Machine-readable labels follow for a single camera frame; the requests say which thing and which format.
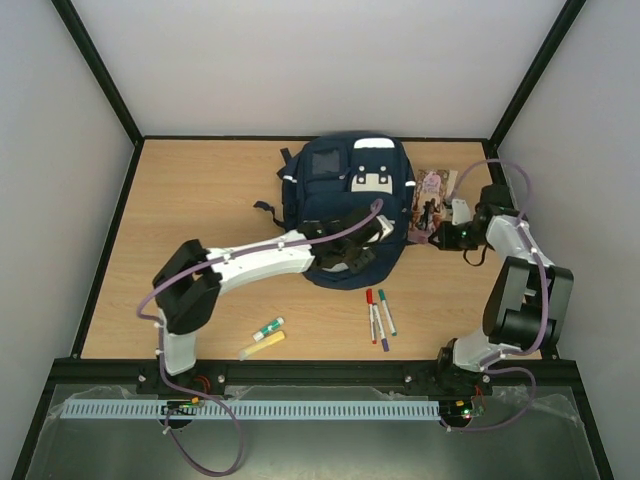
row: wooden table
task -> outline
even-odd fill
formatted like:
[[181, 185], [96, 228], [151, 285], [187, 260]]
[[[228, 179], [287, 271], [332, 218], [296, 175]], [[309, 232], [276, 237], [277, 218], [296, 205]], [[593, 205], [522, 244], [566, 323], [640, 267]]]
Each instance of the wooden table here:
[[[280, 148], [297, 152], [303, 142], [261, 140], [148, 140], [122, 218], [96, 304], [83, 358], [152, 358], [156, 330], [135, 316], [151, 280], [176, 248], [198, 238], [205, 247], [240, 246], [282, 233], [256, 200], [280, 205]], [[415, 171], [461, 172], [484, 159], [480, 143], [407, 142]], [[460, 190], [470, 205], [491, 183], [477, 168]], [[472, 252], [472, 258], [478, 252]], [[398, 336], [391, 351], [371, 345], [364, 290], [317, 287], [302, 275], [279, 275], [220, 297], [201, 330], [197, 355], [235, 359], [251, 334], [277, 316], [287, 339], [255, 359], [433, 359], [453, 337], [481, 325], [482, 311], [501, 262], [489, 251], [480, 268], [459, 252], [407, 247], [384, 288]]]

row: green marker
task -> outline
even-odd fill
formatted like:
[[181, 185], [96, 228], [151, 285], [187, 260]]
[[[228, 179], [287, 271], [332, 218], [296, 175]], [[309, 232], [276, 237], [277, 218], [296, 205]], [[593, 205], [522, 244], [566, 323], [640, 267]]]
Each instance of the green marker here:
[[258, 330], [256, 333], [254, 333], [253, 334], [253, 339], [256, 342], [259, 342], [264, 337], [266, 337], [270, 333], [274, 332], [276, 329], [280, 328], [280, 326], [283, 325], [283, 324], [284, 324], [284, 318], [278, 317], [273, 322], [265, 325], [260, 330]]
[[387, 322], [389, 323], [391, 336], [395, 337], [396, 335], [398, 335], [398, 332], [396, 331], [396, 326], [393, 324], [393, 317], [391, 316], [389, 305], [387, 305], [387, 298], [384, 296], [384, 290], [378, 290], [378, 295], [380, 295], [380, 302], [382, 302], [382, 308], [384, 308], [384, 314], [387, 317]]

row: navy backpack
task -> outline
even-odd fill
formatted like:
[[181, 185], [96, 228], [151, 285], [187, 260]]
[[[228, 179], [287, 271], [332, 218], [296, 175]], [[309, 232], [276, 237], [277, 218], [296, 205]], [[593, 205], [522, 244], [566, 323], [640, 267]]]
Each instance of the navy backpack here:
[[285, 231], [304, 221], [326, 221], [368, 207], [382, 198], [382, 215], [394, 224], [393, 233], [370, 248], [375, 259], [354, 273], [343, 265], [331, 270], [313, 270], [304, 275], [316, 285], [340, 290], [375, 285], [383, 281], [407, 244], [415, 179], [400, 141], [375, 133], [338, 133], [319, 137], [291, 156], [281, 150], [285, 166], [282, 180], [284, 221], [265, 202], [257, 208], [270, 211]]

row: white cable tray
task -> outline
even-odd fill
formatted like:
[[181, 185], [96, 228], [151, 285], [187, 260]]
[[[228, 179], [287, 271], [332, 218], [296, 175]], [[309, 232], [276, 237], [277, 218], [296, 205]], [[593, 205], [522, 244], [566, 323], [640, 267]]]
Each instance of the white cable tray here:
[[[438, 402], [430, 401], [259, 401], [225, 402], [239, 420], [440, 420]], [[63, 419], [149, 420], [164, 418], [161, 400], [67, 400]], [[211, 401], [203, 407], [183, 408], [172, 418], [228, 420], [229, 415]]]

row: yellow glue stick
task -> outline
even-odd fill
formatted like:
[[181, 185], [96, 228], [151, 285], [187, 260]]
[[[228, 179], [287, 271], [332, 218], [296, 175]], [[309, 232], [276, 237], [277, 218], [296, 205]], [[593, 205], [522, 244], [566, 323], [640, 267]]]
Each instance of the yellow glue stick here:
[[254, 353], [259, 352], [263, 348], [270, 347], [271, 345], [274, 345], [279, 341], [284, 340], [285, 338], [286, 337], [284, 336], [284, 332], [282, 330], [279, 332], [272, 333], [268, 337], [265, 337], [259, 342], [256, 342], [253, 345], [248, 346], [244, 350], [240, 350], [240, 353], [238, 354], [238, 359], [246, 360]]

